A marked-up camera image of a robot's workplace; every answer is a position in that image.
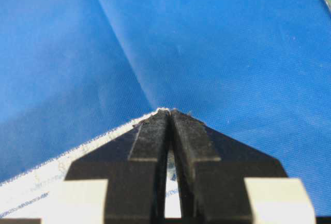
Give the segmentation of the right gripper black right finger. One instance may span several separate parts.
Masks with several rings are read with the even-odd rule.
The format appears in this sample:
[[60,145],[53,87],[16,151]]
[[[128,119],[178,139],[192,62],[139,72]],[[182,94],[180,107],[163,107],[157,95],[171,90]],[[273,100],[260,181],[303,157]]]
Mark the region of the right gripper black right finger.
[[252,223],[244,179],[287,177],[280,161],[177,110],[170,121],[182,217],[193,223]]

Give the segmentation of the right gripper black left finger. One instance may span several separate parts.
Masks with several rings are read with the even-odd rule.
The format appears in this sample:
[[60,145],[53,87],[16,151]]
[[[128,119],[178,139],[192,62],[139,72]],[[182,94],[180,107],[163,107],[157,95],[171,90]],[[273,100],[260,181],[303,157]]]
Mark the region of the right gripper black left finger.
[[164,218],[170,114],[159,110],[132,130],[75,160],[65,179],[107,179],[104,223]]

